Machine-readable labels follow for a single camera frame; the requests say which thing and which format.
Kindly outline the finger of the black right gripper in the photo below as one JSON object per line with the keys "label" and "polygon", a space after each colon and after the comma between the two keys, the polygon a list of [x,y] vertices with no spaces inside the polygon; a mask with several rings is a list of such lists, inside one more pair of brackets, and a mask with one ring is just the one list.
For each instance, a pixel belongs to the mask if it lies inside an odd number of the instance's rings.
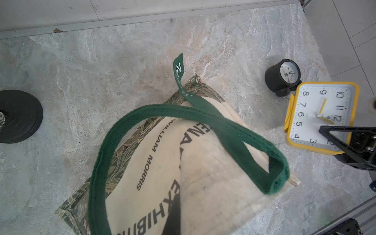
{"label": "finger of the black right gripper", "polygon": [[351,167],[376,170],[376,128],[322,125],[319,133],[343,153],[335,158]]}

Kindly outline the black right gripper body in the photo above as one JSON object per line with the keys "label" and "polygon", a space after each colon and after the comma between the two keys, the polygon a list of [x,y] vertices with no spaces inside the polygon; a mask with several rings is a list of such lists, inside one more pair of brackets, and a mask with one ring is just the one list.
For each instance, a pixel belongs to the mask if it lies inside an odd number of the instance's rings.
{"label": "black right gripper body", "polygon": [[324,235],[363,235],[358,222],[349,218],[341,224],[329,229]]}

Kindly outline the yellow square alarm clock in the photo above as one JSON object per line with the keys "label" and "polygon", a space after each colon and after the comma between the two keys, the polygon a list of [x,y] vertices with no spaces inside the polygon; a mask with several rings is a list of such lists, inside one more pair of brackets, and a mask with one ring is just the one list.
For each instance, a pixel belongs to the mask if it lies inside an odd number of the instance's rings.
{"label": "yellow square alarm clock", "polygon": [[354,82],[305,82],[291,95],[284,131],[290,147],[324,155],[342,154],[319,133],[322,125],[353,126],[360,88]]}

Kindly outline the small black alarm clock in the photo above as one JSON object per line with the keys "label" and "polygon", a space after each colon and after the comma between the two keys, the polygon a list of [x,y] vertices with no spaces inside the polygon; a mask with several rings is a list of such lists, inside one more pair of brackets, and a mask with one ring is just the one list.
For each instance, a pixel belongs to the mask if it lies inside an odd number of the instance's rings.
{"label": "small black alarm clock", "polygon": [[302,83],[301,71],[296,62],[284,59],[267,69],[265,83],[278,97],[286,97]]}

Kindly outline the canvas tote bag green handles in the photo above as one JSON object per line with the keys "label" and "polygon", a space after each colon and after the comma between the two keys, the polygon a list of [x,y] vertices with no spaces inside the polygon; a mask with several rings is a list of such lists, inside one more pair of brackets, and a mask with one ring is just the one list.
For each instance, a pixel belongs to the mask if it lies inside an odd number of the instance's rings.
{"label": "canvas tote bag green handles", "polygon": [[229,235],[300,184],[211,87],[181,83],[108,131],[92,176],[56,211],[78,235]]}

